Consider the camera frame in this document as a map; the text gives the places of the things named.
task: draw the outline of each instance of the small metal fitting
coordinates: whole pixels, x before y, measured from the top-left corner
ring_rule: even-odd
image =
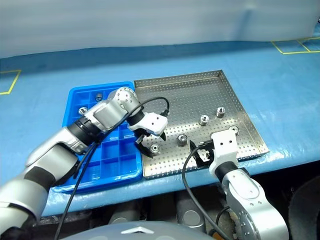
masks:
[[[239,128],[237,126],[231,126],[229,127],[229,130],[234,131],[235,135],[238,135],[239,133]]]
[[[183,147],[183,146],[187,145],[187,140],[188,140],[187,135],[179,134],[176,139],[177,139],[177,142],[178,142],[178,146]]]
[[[216,110],[216,116],[222,118],[225,115],[225,108],[223,106],[218,107]]]
[[[95,95],[95,101],[96,102],[100,102],[102,99],[104,98],[104,95],[100,92],[98,92],[96,95]]]
[[[156,144],[156,143],[151,144],[151,146],[150,146],[150,151],[151,151],[151,153],[153,153],[153,154],[158,154],[158,153],[160,152],[160,147],[159,147],[159,145]]]
[[[86,111],[88,111],[88,108],[85,107],[85,106],[83,106],[83,107],[80,107],[80,108],[79,108],[78,113],[79,113],[80,115],[83,115],[83,114],[86,113]]]
[[[209,122],[209,117],[208,117],[207,115],[202,115],[202,116],[200,117],[200,119],[199,119],[199,124],[200,124],[201,126],[207,125],[208,122]]]

